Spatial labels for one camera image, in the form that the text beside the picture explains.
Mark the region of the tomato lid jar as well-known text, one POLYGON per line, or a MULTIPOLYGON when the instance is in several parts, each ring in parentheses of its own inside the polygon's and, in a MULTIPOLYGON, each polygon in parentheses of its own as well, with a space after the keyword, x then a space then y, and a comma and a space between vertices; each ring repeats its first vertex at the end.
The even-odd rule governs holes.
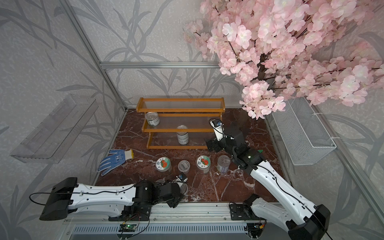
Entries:
POLYGON ((156 169, 162 173, 171 173, 172 172, 172 163, 171 160, 167 157, 161 157, 156 161, 156 169))
POLYGON ((203 173, 207 174, 210 171, 211 160, 208 156, 201 155, 197 158, 197 167, 203 173))

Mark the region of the small red label plastic cup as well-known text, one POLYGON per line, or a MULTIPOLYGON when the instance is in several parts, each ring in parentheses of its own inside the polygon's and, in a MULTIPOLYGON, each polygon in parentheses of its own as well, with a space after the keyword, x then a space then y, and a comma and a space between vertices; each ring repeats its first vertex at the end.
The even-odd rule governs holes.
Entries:
POLYGON ((191 164, 187 160, 182 160, 178 164, 178 170, 181 173, 187 174, 190 171, 191 164))

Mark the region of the black label can bottom shelf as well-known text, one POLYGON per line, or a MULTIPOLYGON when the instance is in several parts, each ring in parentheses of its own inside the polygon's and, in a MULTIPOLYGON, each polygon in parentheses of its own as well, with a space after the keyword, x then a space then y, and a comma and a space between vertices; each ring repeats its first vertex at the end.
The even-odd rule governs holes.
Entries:
POLYGON ((177 127, 177 129, 179 130, 177 132, 177 139, 178 139, 178 143, 180 145, 187 145, 189 143, 189 134, 188 132, 180 132, 180 130, 185 130, 187 129, 188 127, 185 126, 185 125, 180 125, 177 127))

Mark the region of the silver pull-tab can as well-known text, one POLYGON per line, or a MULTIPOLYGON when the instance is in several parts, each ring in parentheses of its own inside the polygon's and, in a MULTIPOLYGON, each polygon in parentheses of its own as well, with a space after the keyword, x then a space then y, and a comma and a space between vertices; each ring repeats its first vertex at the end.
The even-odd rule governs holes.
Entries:
POLYGON ((152 127, 155 127, 160 123, 160 118, 157 112, 148 112, 145 114, 145 118, 148 124, 152 127))

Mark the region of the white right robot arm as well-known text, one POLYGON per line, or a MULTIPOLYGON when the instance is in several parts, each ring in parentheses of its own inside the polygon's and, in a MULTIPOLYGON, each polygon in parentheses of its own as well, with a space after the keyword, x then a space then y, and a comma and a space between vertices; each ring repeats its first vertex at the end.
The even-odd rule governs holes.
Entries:
POLYGON ((210 151, 225 151, 233 163, 263 185, 281 204, 280 207, 252 195, 244 202, 245 213, 254 214, 285 230, 292 240, 320 240, 327 234, 330 210, 315 205, 296 191, 258 150, 245 142, 239 129, 225 129, 219 119, 210 119, 215 138, 206 142, 210 151))

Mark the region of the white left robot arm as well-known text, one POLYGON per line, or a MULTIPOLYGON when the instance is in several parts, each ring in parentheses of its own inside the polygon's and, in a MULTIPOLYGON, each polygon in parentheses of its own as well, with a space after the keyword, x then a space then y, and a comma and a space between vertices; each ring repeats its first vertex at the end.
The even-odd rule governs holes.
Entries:
POLYGON ((152 206, 160 203, 175 208, 184 194, 187 178, 152 183, 144 180, 125 186, 90 186, 67 178, 53 186, 39 217, 41 221, 64 220, 70 214, 103 215, 110 222, 147 221, 152 206))

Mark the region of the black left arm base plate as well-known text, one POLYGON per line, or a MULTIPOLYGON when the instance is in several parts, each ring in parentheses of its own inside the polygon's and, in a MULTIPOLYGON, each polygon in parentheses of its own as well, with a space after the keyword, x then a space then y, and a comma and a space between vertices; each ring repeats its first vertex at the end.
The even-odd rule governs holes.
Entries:
POLYGON ((152 206, 125 206, 122 214, 117 217, 109 217, 109 222, 148 221, 152 206))

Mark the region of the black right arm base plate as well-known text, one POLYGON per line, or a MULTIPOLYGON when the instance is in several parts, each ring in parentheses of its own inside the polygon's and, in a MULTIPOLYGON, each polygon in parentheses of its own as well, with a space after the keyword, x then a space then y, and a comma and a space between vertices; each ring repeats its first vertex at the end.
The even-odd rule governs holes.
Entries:
POLYGON ((257 217, 248 205, 229 202, 229 209, 231 220, 233 221, 257 220, 257 217))

